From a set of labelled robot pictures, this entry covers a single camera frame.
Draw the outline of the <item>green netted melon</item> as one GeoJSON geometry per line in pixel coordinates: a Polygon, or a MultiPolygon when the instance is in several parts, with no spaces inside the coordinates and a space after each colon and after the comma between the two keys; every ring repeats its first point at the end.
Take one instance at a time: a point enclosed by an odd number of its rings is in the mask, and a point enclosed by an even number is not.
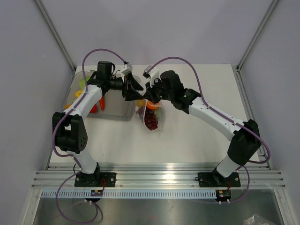
{"type": "Polygon", "coordinates": [[[161,107],[154,110],[154,115],[159,120],[163,115],[163,109],[161,107]]]}

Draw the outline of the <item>clear zip top bag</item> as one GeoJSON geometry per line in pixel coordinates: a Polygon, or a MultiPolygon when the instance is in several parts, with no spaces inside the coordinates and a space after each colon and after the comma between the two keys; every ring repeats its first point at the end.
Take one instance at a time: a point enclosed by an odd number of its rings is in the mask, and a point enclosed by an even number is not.
{"type": "Polygon", "coordinates": [[[135,113],[143,126],[152,132],[160,132],[165,124],[165,108],[162,103],[153,103],[149,100],[137,100],[135,113]]]}

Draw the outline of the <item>purple grape bunch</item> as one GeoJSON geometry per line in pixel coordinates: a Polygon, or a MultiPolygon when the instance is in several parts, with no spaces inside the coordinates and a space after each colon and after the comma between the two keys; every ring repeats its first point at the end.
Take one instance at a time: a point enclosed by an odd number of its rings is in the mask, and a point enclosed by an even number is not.
{"type": "Polygon", "coordinates": [[[158,119],[154,115],[154,110],[146,108],[144,115],[144,124],[149,130],[155,130],[158,128],[158,119]]]}

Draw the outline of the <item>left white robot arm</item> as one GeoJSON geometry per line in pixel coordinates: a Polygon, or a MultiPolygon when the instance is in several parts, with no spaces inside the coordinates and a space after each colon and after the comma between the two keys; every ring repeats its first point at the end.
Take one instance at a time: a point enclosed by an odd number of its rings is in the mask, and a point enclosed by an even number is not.
{"type": "Polygon", "coordinates": [[[139,92],[143,88],[133,77],[131,64],[124,62],[120,77],[113,75],[113,69],[113,63],[100,61],[90,79],[84,80],[85,89],[77,100],[64,112],[56,112],[52,116],[53,151],[60,149],[65,152],[65,157],[73,158],[79,166],[75,180],[83,187],[95,187],[102,179],[99,164],[86,150],[88,135],[84,120],[93,106],[109,90],[121,91],[126,101],[142,99],[139,92]]]}

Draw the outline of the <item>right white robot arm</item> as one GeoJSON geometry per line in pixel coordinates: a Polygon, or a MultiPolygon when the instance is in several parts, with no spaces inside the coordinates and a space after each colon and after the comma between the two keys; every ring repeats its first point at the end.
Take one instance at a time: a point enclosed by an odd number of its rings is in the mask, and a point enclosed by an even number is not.
{"type": "Polygon", "coordinates": [[[172,70],[162,74],[144,72],[143,76],[148,79],[145,99],[155,104],[161,100],[170,101],[176,109],[203,120],[230,141],[226,157],[209,175],[209,181],[214,185],[227,183],[229,176],[244,166],[260,148],[259,129],[254,120],[244,122],[213,108],[205,103],[199,92],[185,88],[172,70]]]}

